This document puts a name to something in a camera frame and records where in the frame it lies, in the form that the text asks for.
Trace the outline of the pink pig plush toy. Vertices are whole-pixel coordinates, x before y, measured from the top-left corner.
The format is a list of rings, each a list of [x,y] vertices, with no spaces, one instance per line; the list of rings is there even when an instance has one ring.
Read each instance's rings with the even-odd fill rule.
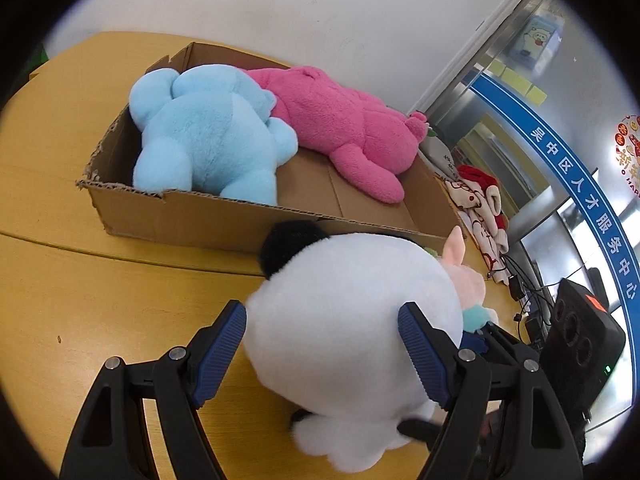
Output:
[[[439,256],[425,256],[422,281],[430,300],[426,310],[437,327],[477,333],[487,323],[497,323],[498,314],[484,306],[485,280],[464,264],[464,256],[460,226],[452,228]]]

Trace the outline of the white panda plush toy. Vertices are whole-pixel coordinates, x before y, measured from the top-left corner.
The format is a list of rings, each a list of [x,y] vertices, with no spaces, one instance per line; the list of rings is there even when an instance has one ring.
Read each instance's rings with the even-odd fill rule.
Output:
[[[463,318],[440,262],[401,237],[330,235],[283,222],[259,253],[264,282],[246,302],[245,352],[259,381],[296,404],[296,446],[354,474],[401,448],[406,419],[429,419],[426,394],[398,332],[399,309],[417,304],[451,340]]]

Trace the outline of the brown cardboard box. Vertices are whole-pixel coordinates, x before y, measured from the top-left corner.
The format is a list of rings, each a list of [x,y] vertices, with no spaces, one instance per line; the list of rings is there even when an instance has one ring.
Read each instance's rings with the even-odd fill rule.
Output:
[[[159,60],[145,74],[159,68],[183,73],[205,64],[231,65],[247,75],[261,68],[289,68],[258,55],[192,42],[177,54]],[[113,235],[257,252],[275,224],[308,220],[333,234],[398,234],[423,246],[441,248],[458,222],[445,192],[420,159],[419,149],[411,167],[398,176],[404,200],[386,204],[351,185],[328,156],[298,144],[293,158],[277,169],[276,206],[198,191],[138,191],[132,185],[132,173],[140,152],[141,132],[127,103],[96,147],[80,180],[104,228]]]

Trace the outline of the pink plush bear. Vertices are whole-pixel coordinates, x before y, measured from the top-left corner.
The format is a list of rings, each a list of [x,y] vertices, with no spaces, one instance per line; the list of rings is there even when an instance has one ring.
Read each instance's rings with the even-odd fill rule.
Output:
[[[302,148],[328,156],[345,180],[376,200],[404,200],[398,176],[411,167],[426,137],[424,114],[402,114],[377,96],[341,86],[317,67],[248,74],[276,96],[272,114],[295,130]]]

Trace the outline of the light blue plush toy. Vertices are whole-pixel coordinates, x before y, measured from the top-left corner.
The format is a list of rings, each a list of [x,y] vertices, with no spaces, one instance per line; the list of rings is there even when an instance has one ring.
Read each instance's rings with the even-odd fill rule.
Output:
[[[276,206],[277,169],[298,150],[295,130],[272,114],[276,104],[271,91],[231,65],[143,75],[128,101],[141,132],[132,185]]]

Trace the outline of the blue banner with characters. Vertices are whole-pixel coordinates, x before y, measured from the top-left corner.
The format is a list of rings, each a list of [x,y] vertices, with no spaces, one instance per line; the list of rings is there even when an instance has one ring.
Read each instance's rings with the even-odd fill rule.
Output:
[[[555,130],[509,89],[480,74],[473,80],[471,90],[540,156],[584,216],[612,275],[625,315],[631,355],[638,361],[639,263],[602,188]]]

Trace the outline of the round red festive sticker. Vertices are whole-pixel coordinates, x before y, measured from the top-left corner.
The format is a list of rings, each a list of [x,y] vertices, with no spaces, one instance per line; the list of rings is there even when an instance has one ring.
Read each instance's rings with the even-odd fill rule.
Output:
[[[620,174],[634,196],[640,195],[640,120],[638,115],[625,116],[614,134],[615,158]]]

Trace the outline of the grey cloth bag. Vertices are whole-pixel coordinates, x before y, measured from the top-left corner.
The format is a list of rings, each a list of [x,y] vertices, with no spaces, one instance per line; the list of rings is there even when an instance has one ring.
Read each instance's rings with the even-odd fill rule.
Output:
[[[439,177],[450,181],[460,179],[459,171],[454,164],[454,158],[449,148],[439,139],[432,128],[428,128],[426,137],[420,143],[420,150],[434,173]]]

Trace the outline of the yellow sticky notes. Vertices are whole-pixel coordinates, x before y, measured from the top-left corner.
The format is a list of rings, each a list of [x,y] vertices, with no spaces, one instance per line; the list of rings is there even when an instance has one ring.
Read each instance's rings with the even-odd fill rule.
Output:
[[[524,96],[529,103],[539,106],[547,99],[546,92],[499,60],[492,60],[487,70],[520,96]]]

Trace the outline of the cartoon poster on glass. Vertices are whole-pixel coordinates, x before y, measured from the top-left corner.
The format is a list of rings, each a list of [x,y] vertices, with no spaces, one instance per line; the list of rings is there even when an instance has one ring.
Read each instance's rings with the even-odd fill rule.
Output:
[[[564,25],[564,18],[551,13],[532,15],[512,41],[510,58],[540,75],[559,50]]]

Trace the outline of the green cloth covered bench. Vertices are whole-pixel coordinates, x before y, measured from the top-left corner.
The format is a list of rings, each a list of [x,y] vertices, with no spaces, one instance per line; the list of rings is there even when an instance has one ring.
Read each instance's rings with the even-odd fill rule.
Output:
[[[48,61],[49,57],[47,55],[47,51],[44,48],[43,43],[40,42],[39,44],[37,44],[37,47],[35,47],[35,50],[32,51],[32,54],[29,55],[29,58],[21,71],[21,78],[28,79],[29,75],[36,68],[40,67],[44,63],[47,63]]]

